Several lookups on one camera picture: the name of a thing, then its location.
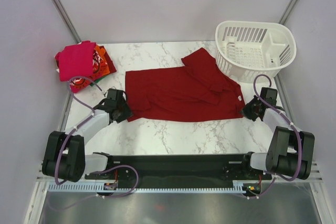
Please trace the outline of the dark red t-shirt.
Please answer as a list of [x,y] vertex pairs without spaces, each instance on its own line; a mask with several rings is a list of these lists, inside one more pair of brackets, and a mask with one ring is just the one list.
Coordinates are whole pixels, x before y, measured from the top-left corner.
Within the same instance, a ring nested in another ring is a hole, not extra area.
[[181,59],[183,66],[128,71],[125,91],[133,116],[177,122],[242,118],[240,85],[218,68],[205,48]]

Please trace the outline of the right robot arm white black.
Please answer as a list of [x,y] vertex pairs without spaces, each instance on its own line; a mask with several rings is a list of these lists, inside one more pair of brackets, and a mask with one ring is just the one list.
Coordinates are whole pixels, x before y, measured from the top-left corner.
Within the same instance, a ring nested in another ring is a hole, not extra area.
[[283,108],[276,106],[277,94],[276,89],[263,87],[260,95],[255,95],[242,109],[244,117],[260,119],[273,136],[267,152],[244,155],[240,172],[248,179],[262,171],[305,180],[311,172],[315,137],[293,125]]

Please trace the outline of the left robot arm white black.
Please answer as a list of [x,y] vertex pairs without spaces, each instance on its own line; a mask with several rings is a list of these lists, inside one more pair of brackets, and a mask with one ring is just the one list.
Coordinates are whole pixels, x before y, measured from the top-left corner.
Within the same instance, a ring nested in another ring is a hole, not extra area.
[[111,123],[120,123],[133,113],[125,91],[109,89],[90,114],[66,131],[50,133],[42,163],[42,173],[53,177],[57,185],[77,182],[85,174],[98,173],[111,178],[115,165],[103,153],[86,154],[85,145]]

